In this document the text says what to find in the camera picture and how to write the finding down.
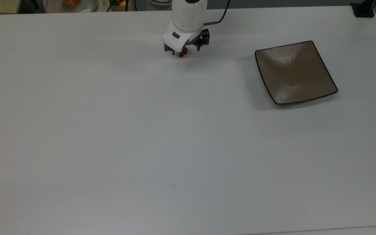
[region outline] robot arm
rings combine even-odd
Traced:
[[[197,50],[209,42],[208,30],[203,30],[208,0],[172,0],[172,19],[163,34],[164,50],[186,53],[186,46]]]

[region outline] black cable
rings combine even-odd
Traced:
[[[228,9],[228,5],[230,5],[230,1],[231,0],[227,1],[226,9],[224,10],[223,16],[221,17],[221,19],[219,21],[216,22],[216,24],[220,23],[224,19],[224,16],[226,15],[226,12],[227,12],[227,9]]]
[[[108,7],[108,9],[107,9],[107,12],[109,11],[109,9],[111,9],[111,6],[114,4],[114,0],[112,0],[112,2],[111,2],[111,4],[110,4],[110,6]],[[128,10],[128,5],[129,4],[129,0],[126,0],[126,11]]]
[[[109,9],[111,9],[111,6],[112,6],[113,3],[114,3],[114,0],[111,1],[110,6],[107,9],[107,12],[109,11]]]
[[[226,15],[226,12],[227,12],[227,9],[228,9],[228,5],[230,5],[230,1],[231,1],[231,0],[228,0],[228,1],[227,1],[227,6],[226,6],[226,8],[225,8],[225,10],[224,10],[223,16],[221,17],[221,19],[220,19],[219,21],[217,21],[217,22],[215,22],[215,21],[213,21],[213,22],[207,22],[207,23],[204,23],[204,26],[207,26],[207,25],[215,25],[215,24],[220,23],[220,22],[224,19],[224,16]]]

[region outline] floor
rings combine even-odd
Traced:
[[[144,11],[148,9],[147,0],[137,0],[137,9]],[[230,8],[273,8],[273,7],[304,7],[304,6],[348,6],[350,3],[360,3],[362,0],[234,0]],[[209,0],[209,9],[223,9],[227,0]],[[43,13],[42,7],[37,10]]]

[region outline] brown plate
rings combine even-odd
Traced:
[[[313,41],[258,50],[255,57],[276,104],[315,100],[337,92]]]

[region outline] black stand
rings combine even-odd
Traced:
[[[365,0],[363,3],[351,3],[353,13],[359,18],[373,18],[375,13],[372,4],[375,0]]]

